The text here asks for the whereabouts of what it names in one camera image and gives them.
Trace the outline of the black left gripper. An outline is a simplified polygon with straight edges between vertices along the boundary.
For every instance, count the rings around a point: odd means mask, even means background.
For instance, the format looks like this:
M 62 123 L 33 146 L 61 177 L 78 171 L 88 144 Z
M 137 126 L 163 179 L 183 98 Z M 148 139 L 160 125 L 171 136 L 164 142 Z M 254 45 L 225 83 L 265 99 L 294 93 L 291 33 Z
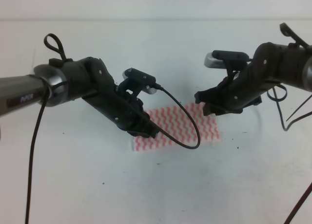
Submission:
M 87 57 L 73 61 L 61 57 L 60 102 L 82 98 L 133 137 L 156 138 L 158 127 L 143 110 L 143 103 L 121 91 L 101 59 Z

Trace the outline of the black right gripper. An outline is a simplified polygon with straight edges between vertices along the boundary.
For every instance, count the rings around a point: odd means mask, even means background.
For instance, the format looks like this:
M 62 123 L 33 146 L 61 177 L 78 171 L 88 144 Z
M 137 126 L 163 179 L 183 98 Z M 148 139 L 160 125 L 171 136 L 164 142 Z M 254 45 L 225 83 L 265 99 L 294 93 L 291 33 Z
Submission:
M 228 86 L 196 92 L 195 103 L 205 103 L 203 115 L 219 116 L 224 110 L 226 113 L 241 113 L 263 93 L 280 84 L 278 65 L 284 49 L 284 45 L 263 43 L 256 49 L 249 65 Z

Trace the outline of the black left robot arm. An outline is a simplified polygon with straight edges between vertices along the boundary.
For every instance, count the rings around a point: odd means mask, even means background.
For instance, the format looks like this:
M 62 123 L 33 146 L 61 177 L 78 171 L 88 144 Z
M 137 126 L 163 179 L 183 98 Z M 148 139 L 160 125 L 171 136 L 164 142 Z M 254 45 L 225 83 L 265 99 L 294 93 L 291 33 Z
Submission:
M 37 102 L 54 107 L 81 98 L 122 131 L 144 138 L 157 136 L 160 129 L 138 98 L 140 92 L 156 92 L 155 77 L 130 68 L 123 72 L 124 81 L 117 85 L 101 59 L 67 58 L 54 34 L 46 35 L 44 44 L 60 58 L 36 66 L 30 75 L 1 78 L 1 115 Z

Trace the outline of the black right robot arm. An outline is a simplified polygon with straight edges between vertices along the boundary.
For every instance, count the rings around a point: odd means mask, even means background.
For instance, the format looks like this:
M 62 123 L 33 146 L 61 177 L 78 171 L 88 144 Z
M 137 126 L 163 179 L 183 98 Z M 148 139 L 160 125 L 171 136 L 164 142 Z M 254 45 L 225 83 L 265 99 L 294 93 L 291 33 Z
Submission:
M 263 43 L 252 58 L 243 52 L 221 50 L 206 55 L 204 65 L 225 69 L 227 76 L 216 87 L 195 94 L 195 102 L 204 103 L 205 116 L 240 114 L 244 108 L 260 104 L 261 95 L 280 84 L 312 90 L 311 45 L 285 23 L 280 24 L 280 31 L 294 42 Z

